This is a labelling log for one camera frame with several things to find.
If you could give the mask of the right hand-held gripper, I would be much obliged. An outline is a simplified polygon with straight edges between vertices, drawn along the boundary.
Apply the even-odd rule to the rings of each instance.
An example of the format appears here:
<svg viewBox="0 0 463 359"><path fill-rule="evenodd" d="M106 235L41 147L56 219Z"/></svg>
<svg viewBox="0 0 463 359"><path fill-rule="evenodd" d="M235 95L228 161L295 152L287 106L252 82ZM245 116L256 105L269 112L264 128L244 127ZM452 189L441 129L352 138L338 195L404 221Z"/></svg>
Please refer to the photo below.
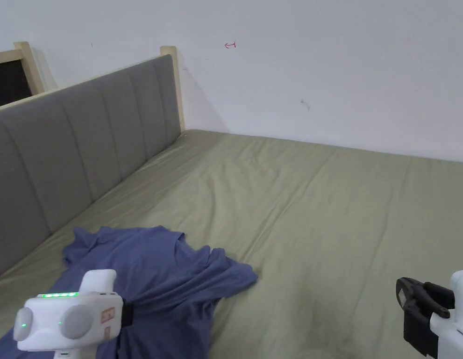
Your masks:
<svg viewBox="0 0 463 359"><path fill-rule="evenodd" d="M416 310L404 312L403 338L425 357L463 359L463 270L452 274L450 286L396 280L398 303Z"/></svg>

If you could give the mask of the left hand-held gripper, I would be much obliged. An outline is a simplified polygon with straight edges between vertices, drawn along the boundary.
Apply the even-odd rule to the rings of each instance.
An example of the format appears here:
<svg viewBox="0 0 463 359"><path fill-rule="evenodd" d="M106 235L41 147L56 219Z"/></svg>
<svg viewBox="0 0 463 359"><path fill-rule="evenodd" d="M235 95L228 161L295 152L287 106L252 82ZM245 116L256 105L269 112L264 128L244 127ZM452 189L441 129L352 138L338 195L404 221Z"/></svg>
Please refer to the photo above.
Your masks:
<svg viewBox="0 0 463 359"><path fill-rule="evenodd" d="M116 277L113 269L90 270L78 291L28 299L15 317L18 350L51 352L56 359L117 358L134 307L114 291Z"/></svg>

